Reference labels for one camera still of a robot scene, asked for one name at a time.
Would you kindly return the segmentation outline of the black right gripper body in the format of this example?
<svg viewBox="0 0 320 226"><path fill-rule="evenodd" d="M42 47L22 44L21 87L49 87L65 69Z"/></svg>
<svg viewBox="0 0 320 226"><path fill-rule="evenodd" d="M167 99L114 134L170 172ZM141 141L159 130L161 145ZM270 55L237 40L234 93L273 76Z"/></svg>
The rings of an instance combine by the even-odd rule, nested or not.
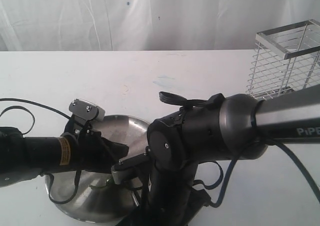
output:
<svg viewBox="0 0 320 226"><path fill-rule="evenodd" d="M147 199L120 221L120 225L188 225L210 200L205 190L192 188L192 180L150 182Z"/></svg>

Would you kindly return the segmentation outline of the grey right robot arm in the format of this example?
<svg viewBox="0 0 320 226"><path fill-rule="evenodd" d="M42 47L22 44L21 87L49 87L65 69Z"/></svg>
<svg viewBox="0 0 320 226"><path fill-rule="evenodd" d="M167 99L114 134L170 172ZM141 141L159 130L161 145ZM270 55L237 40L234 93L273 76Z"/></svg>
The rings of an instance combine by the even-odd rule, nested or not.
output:
<svg viewBox="0 0 320 226"><path fill-rule="evenodd" d="M319 143L319 86L269 100L246 94L189 100L168 92L159 99L179 110L149 125L146 153L127 163L141 177L142 195L120 225L187 225L202 207L222 204L237 161L257 159L270 145L289 156L319 197L315 180L287 147Z"/></svg>

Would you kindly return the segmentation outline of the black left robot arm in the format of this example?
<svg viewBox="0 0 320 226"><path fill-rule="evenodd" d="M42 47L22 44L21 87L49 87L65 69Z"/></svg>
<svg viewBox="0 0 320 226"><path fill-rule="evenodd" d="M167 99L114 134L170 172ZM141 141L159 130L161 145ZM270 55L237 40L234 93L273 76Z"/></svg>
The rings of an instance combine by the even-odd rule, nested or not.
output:
<svg viewBox="0 0 320 226"><path fill-rule="evenodd" d="M17 128L1 127L1 187L61 172L110 173L128 155L127 145L104 138L89 123L75 135L76 123L72 117L59 137L25 137Z"/></svg>

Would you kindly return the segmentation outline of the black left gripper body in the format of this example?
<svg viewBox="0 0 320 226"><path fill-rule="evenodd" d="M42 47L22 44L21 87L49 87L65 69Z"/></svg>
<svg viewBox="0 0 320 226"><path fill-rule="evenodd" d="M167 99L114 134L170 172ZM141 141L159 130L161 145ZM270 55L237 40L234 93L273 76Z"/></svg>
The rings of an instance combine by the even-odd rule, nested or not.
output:
<svg viewBox="0 0 320 226"><path fill-rule="evenodd" d="M93 130L88 120L71 116L61 135L61 163L72 170L110 172L115 163L114 143Z"/></svg>

